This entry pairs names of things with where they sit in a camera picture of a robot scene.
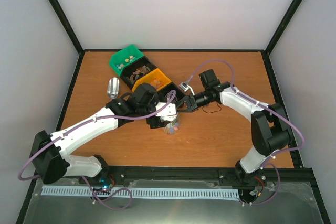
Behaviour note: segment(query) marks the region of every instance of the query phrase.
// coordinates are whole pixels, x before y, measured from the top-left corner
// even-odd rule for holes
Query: black metal frame
[[[54,8],[57,16],[59,17],[64,29],[66,30],[70,40],[74,44],[74,47],[78,51],[79,58],[73,74],[70,87],[64,102],[64,106],[61,111],[59,121],[57,123],[56,130],[60,130],[67,107],[71,98],[73,88],[76,83],[77,75],[80,70],[81,63],[87,51],[116,51],[119,49],[86,49],[83,50],[80,45],[79,40],[76,37],[75,32],[73,31],[65,13],[63,12],[58,0],[49,0],[52,7]],[[194,51],[194,52],[260,52],[265,64],[265,69],[267,76],[269,78],[270,86],[275,98],[275,102],[280,103],[284,106],[284,102],[281,97],[281,93],[278,87],[278,83],[272,68],[270,61],[270,54],[274,49],[276,43],[280,39],[282,33],[289,24],[291,18],[293,17],[295,11],[299,7],[302,0],[293,0],[290,4],[288,10],[286,11],[283,19],[281,20],[277,30],[275,31],[272,39],[270,40],[267,48],[265,50],[211,50],[211,49],[142,49],[142,51]],[[293,143],[290,147],[296,146],[297,143]],[[291,158],[293,161],[294,168],[280,168],[280,177],[282,181],[291,181],[291,182],[309,182],[312,186],[313,193],[315,195],[317,204],[319,206],[320,213],[322,215],[322,220],[324,223],[330,223],[327,211],[325,209],[317,182],[315,180],[314,173],[311,168],[304,168],[301,160],[300,153],[298,151],[291,152]],[[182,168],[182,167],[130,167],[130,166],[112,166],[111,170],[115,174],[117,184],[127,184],[128,182],[135,179],[159,179],[159,180],[204,180],[212,181],[218,183],[222,186],[232,186],[233,188],[243,189],[244,186],[241,186],[235,183],[233,180],[228,179],[227,177],[234,174],[234,168]],[[261,172],[266,176],[267,180],[274,181],[277,180],[277,175],[273,169],[264,169]],[[32,193],[35,187],[35,182],[32,181],[27,192],[27,196],[23,203],[21,212],[18,216],[17,223],[23,223],[25,214],[32,197]]]

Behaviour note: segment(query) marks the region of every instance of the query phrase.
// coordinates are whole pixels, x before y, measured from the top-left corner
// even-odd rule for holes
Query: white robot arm
[[[144,83],[127,100],[114,99],[94,115],[69,128],[50,135],[45,131],[38,133],[30,156],[47,143],[59,140],[33,160],[37,173],[45,184],[66,176],[106,179],[108,165],[101,156],[81,157],[73,156],[71,153],[95,137],[113,131],[125,123],[133,122],[132,118],[137,115],[146,118],[146,115],[158,111],[157,114],[147,118],[147,124],[151,128],[166,126],[169,121],[176,118],[177,112],[175,104],[170,103],[164,107],[165,101],[164,96],[160,96],[152,86]]]
[[[193,112],[199,107],[211,102],[218,102],[232,108],[251,122],[251,134],[253,146],[250,151],[236,164],[237,180],[241,184],[250,174],[260,169],[260,165],[272,155],[272,153],[284,148],[293,140],[290,127],[271,115],[269,112],[251,103],[252,99],[236,88],[232,88],[229,82],[220,83],[212,69],[199,74],[205,91],[191,94],[182,99],[177,107],[186,103],[187,109],[180,112]],[[188,85],[181,83],[180,87],[186,91]],[[285,111],[279,104],[266,104],[259,102],[264,107],[277,112],[286,118]]]

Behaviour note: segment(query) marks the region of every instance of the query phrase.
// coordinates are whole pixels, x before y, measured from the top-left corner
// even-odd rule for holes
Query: orange wooden board
[[[77,77],[62,129],[100,110],[109,98],[108,81],[116,77],[109,60],[113,52],[86,52]],[[236,72],[235,85],[244,93],[263,102],[274,98],[259,52],[144,52],[175,84],[186,81],[205,60],[219,58],[230,62]],[[200,72],[213,68],[221,82],[230,81],[230,69],[219,62],[205,65]],[[198,75],[190,82],[194,91],[203,89]],[[121,81],[119,94],[130,92]],[[217,113],[202,110],[181,113],[177,134],[163,129],[151,130],[146,121],[128,123],[100,135],[73,154],[101,155],[109,165],[234,167],[252,147],[250,122],[230,108]],[[217,110],[211,104],[207,111]],[[293,168],[289,153],[277,156],[278,167]]]

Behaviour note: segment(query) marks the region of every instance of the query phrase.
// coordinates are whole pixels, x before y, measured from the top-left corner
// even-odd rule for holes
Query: white wall
[[[0,223],[15,223],[30,183],[17,173],[55,130],[78,54],[48,0],[0,0],[0,26]]]
[[[336,1],[303,0],[271,54],[290,119],[307,139],[312,167],[336,223]]]
[[[265,49],[291,1],[59,0],[86,49]]]

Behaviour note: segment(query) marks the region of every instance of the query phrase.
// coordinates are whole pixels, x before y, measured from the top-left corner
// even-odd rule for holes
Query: black wire
[[[207,114],[211,114],[211,113],[215,113],[215,112],[219,112],[219,111],[221,111],[222,110],[222,107],[221,106],[219,106],[219,104],[218,104],[218,102],[216,102],[216,104],[217,104],[217,106],[219,107],[219,110],[216,110],[216,111],[212,111],[212,112],[206,112],[205,110],[204,110],[204,107],[208,107],[208,105],[205,105],[205,106],[203,106],[202,107],[202,110],[205,112],[205,113],[207,113]]]
[[[132,93],[127,92],[127,93],[123,94],[120,98],[121,98],[121,99],[124,99],[124,98],[127,97],[128,95],[132,95]]]

